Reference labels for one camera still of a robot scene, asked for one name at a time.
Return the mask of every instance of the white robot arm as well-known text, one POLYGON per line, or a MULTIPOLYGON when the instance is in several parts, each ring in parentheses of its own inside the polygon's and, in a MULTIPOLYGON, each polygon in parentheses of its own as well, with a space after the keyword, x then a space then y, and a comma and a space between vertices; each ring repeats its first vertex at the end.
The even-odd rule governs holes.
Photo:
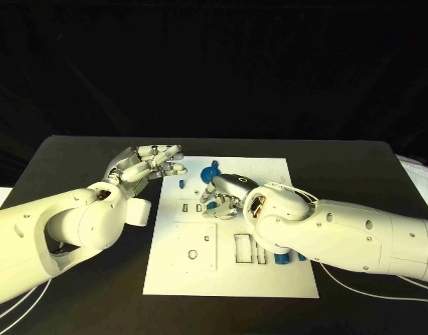
POLYGON ((101 182, 0 211, 0 303, 107 249, 125 223, 146 225, 150 203, 134 197, 150 179, 186 173, 166 162, 182 159, 179 151, 177 145, 127 148, 101 182), (71 251, 51 253, 46 235, 71 251))
POLYGON ((317 200, 274 182, 258 186, 236 174, 213 177, 200 202, 213 193, 219 206, 203 216, 226 219, 242 210, 251 235, 275 254, 294 249, 310 260, 342 269, 428 281, 428 220, 317 200))

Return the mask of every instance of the black table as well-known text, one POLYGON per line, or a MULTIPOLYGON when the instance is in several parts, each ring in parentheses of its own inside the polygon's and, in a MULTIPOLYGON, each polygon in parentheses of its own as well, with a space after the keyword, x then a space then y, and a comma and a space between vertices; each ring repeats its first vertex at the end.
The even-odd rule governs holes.
MULTIPOLYGON (((362 141, 53 136, 39 147, 3 207, 87 187, 102 178, 114 155, 125 147, 148 144, 180 144, 189 156, 287 158, 293 185, 318 198, 428 218, 428 207, 389 146, 362 141)), ((40 302, 6 334, 428 334, 426 303, 350 292, 316 263, 320 299, 143 295, 160 188, 157 179, 141 193, 153 204, 147 227, 127 225, 112 247, 52 279, 40 302)), ((365 292, 428 298, 428 291, 396 277, 330 269, 344 284, 365 292)), ((0 330, 30 301, 0 319, 0 330)), ((0 305, 0 313, 12 304, 0 305)))

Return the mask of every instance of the blue object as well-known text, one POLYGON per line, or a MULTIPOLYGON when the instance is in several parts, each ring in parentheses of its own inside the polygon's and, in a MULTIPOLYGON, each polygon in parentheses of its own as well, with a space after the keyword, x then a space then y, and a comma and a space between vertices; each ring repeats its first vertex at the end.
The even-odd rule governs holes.
POLYGON ((290 264, 291 263, 291 261, 290 261, 290 254, 285 253, 284 255, 278 255, 275 253, 274 254, 274 260, 275 260, 275 263, 280 264, 280 265, 290 264))
POLYGON ((218 167, 219 167, 219 162, 212 161, 212 165, 206 167, 200 172, 200 178, 206 184, 212 181, 213 177, 221 174, 221 170, 218 167))
POLYGON ((210 201, 210 202, 206 204, 206 209, 212 209, 212 208, 216 208, 216 202, 215 202, 215 201, 210 201))

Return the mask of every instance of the black tabletop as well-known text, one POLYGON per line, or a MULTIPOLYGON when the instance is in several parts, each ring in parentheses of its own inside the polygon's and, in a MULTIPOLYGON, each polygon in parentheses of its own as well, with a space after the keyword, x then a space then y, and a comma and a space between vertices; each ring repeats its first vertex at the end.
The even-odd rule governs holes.
MULTIPOLYGON (((53 136, 39 147, 3 207, 85 188, 102 178, 115 154, 148 144, 180 144, 187 156, 285 158, 293 185, 318 198, 428 218, 389 146, 362 141, 53 136)), ((140 195, 153 204, 148 225, 127 225, 112 247, 52 279, 42 300, 7 334, 428 334, 426 303, 359 295, 333 282, 316 263, 318 299, 143 295, 160 188, 157 179, 140 195)), ((393 276, 329 268, 365 292, 428 298, 428 291, 393 276)), ((0 313, 16 300, 0 305, 0 313)), ((32 301, 0 319, 0 330, 32 301)))

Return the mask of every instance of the black curtain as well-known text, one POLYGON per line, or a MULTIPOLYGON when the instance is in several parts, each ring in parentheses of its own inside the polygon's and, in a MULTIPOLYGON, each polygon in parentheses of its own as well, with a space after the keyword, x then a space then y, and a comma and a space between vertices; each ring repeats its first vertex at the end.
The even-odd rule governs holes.
POLYGON ((51 135, 382 140, 428 160, 428 8, 0 4, 0 184, 51 135))

